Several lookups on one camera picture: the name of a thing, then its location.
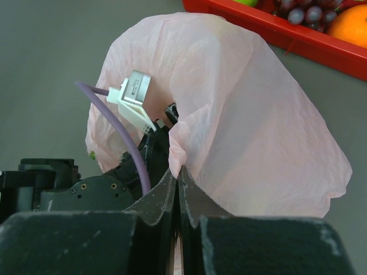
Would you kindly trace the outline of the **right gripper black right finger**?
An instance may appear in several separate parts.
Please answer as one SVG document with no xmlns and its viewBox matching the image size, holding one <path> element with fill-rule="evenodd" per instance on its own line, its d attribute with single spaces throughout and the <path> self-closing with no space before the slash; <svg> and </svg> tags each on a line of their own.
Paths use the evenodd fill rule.
<svg viewBox="0 0 367 275">
<path fill-rule="evenodd" d="M 318 218 L 236 217 L 177 179 L 185 274 L 354 274 L 338 233 Z"/>
</svg>

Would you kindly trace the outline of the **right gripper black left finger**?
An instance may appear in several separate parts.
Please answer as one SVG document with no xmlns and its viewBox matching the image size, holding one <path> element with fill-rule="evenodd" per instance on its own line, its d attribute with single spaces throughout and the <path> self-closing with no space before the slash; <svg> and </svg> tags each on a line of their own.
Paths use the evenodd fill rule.
<svg viewBox="0 0 367 275">
<path fill-rule="evenodd" d="M 2 274 L 173 274 L 170 171 L 120 211 L 20 212 L 1 225 Z"/>
</svg>

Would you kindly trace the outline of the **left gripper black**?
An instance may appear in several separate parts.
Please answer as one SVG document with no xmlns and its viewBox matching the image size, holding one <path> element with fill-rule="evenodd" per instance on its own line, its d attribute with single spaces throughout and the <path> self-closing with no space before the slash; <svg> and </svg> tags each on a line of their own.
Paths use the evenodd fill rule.
<svg viewBox="0 0 367 275">
<path fill-rule="evenodd" d="M 149 175 L 150 187 L 155 187 L 168 169 L 169 131 L 178 120 L 178 112 L 174 103 L 164 111 L 163 118 L 156 119 L 156 130 L 144 134 L 138 145 L 138 150 L 145 161 Z M 128 188 L 132 198 L 138 200 L 143 196 L 138 171 L 132 156 L 125 152 L 120 158 L 115 173 L 120 181 Z"/>
</svg>

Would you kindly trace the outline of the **pink plastic bag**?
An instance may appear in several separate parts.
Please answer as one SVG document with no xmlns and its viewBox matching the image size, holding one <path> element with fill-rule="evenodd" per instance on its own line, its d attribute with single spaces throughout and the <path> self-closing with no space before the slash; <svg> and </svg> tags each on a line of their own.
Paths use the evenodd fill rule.
<svg viewBox="0 0 367 275">
<path fill-rule="evenodd" d="M 110 46 L 97 87 L 152 77 L 153 120 L 176 103 L 169 167 L 234 215 L 322 218 L 352 168 L 316 107 L 256 33 L 211 14 L 147 17 Z"/>
</svg>

